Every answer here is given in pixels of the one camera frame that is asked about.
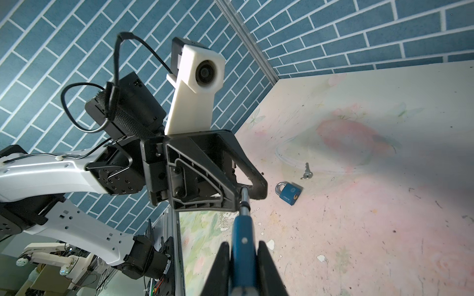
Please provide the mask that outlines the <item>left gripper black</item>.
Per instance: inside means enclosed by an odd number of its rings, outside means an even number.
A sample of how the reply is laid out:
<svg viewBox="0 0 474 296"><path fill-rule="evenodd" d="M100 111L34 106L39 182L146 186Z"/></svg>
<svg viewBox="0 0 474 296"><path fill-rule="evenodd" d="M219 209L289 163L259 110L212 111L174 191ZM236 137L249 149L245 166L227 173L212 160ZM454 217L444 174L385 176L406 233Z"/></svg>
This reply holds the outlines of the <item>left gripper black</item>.
<svg viewBox="0 0 474 296"><path fill-rule="evenodd" d="M169 201L178 212L238 210L232 160L251 182L249 197L267 198L268 182L230 130L157 136L142 140L144 180L153 204Z"/></svg>

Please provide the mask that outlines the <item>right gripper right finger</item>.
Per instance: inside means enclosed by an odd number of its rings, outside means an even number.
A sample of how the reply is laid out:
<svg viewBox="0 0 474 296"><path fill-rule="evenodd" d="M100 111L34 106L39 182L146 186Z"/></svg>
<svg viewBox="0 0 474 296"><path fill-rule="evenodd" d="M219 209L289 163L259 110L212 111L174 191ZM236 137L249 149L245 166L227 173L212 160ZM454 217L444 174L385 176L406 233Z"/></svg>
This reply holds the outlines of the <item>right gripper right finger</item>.
<svg viewBox="0 0 474 296"><path fill-rule="evenodd" d="M262 240L257 250L257 285L260 296L289 296L269 248Z"/></svg>

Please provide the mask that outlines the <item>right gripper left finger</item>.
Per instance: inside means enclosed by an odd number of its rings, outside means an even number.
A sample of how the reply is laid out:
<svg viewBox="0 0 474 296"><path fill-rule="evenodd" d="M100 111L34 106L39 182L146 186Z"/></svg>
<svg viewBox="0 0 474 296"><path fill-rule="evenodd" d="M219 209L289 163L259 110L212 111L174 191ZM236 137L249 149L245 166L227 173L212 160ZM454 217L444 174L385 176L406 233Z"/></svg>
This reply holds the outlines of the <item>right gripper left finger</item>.
<svg viewBox="0 0 474 296"><path fill-rule="evenodd" d="M221 243L201 296L228 296L230 275L230 246Z"/></svg>

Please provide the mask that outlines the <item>blue padlock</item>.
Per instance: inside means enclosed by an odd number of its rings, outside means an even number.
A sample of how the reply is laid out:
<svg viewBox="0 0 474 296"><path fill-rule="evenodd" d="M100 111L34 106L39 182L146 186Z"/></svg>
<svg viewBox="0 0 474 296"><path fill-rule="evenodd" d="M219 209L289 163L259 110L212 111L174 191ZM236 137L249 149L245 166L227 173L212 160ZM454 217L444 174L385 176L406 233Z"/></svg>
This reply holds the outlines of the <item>blue padlock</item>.
<svg viewBox="0 0 474 296"><path fill-rule="evenodd" d="M257 296L256 248L247 187L241 190L232 232L231 296Z"/></svg>
<svg viewBox="0 0 474 296"><path fill-rule="evenodd" d="M287 181L279 182L275 186L276 195L290 206L293 206L296 203L302 193L302 190L303 187L300 185Z"/></svg>

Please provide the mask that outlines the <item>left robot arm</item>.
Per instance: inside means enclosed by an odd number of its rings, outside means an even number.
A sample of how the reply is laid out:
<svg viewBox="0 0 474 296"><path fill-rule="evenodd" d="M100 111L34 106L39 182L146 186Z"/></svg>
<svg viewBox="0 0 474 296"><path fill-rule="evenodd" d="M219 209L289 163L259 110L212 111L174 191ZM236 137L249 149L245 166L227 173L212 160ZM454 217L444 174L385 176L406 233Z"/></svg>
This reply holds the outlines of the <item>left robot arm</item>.
<svg viewBox="0 0 474 296"><path fill-rule="evenodd" d="M1 151L1 232L58 239L89 251L132 279L161 278L173 256L146 236L132 236L89 217L65 198L94 192L123 196L147 189L153 205L178 212L235 212L267 197L268 184L233 133L212 130L224 58L206 46L172 40L168 111L135 73L100 86L86 111L108 139L65 154Z"/></svg>

